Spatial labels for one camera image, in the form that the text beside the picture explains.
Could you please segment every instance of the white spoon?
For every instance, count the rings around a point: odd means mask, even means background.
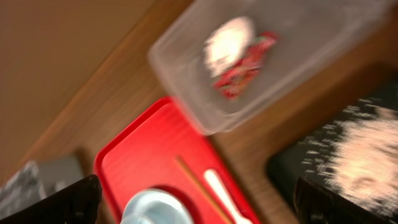
[[[229,195],[226,187],[224,186],[220,177],[214,169],[206,170],[204,173],[204,177],[210,187],[217,194],[218,198],[228,209],[229,214],[231,214],[235,224],[253,224],[252,221],[242,216],[235,203],[233,202],[231,196]]]

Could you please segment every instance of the red tray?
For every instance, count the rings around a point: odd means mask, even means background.
[[[154,103],[96,156],[94,171],[118,223],[130,198],[148,188],[166,190],[178,197],[195,224],[224,223],[176,164],[177,156],[214,198],[203,173],[209,168],[216,169],[241,213],[253,223],[260,223],[206,138],[191,127],[170,98]]]

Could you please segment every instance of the plastic container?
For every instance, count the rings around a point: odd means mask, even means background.
[[[149,60],[164,87],[179,99],[204,134],[229,131],[271,105],[363,40],[393,1],[197,0],[152,46]],[[226,21],[248,16],[257,32],[280,40],[261,73],[238,101],[212,87],[203,45]]]

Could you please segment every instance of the white powder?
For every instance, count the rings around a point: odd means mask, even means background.
[[[398,121],[345,122],[343,140],[328,163],[326,182],[369,211],[392,216],[398,211]]]
[[[254,40],[254,25],[247,17],[237,17],[223,24],[206,41],[205,65],[213,77],[221,75],[242,56]]]

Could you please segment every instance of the chopsticks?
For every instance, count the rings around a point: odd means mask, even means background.
[[[194,186],[199,190],[199,192],[204,196],[206,201],[211,205],[211,207],[217,212],[217,214],[223,219],[223,221],[227,224],[234,224],[229,216],[225,214],[224,210],[218,205],[216,200],[210,195],[205,186],[200,182],[198,177],[192,172],[189,168],[188,164],[180,157],[175,158],[176,163],[179,168],[187,175],[187,177],[191,180]]]

